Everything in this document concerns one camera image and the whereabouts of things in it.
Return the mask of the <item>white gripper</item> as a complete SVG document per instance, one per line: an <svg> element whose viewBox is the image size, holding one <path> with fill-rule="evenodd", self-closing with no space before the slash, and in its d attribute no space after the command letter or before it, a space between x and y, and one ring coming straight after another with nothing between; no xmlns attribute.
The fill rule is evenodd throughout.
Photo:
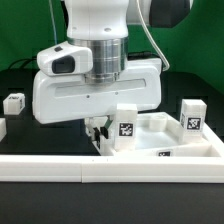
<svg viewBox="0 0 224 224"><path fill-rule="evenodd" d="M114 137L115 119L108 116L100 128L90 117L113 115L118 104L135 104L138 111L161 103L161 60L129 61L119 79L109 84L88 84L83 75L50 77L39 71L34 79L32 109L42 124L89 118L92 141Z"/></svg>

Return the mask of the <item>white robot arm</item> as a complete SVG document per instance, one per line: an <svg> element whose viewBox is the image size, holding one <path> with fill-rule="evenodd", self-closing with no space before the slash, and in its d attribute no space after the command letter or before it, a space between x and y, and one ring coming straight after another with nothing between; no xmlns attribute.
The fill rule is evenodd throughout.
<svg viewBox="0 0 224 224"><path fill-rule="evenodd" d="M64 0L67 40L38 53L33 115L42 124L113 115L119 104L139 111L161 103L162 53L128 55L129 24L172 28L194 0Z"/></svg>

